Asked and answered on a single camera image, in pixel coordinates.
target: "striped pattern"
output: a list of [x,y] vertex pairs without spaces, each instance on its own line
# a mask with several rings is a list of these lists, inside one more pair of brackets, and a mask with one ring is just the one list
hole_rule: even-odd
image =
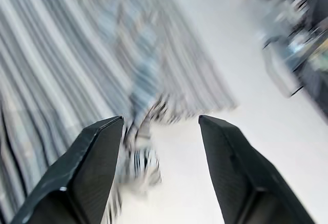
[[160,181],[152,121],[234,105],[172,0],[0,0],[0,222],[83,127],[125,118],[119,186]]

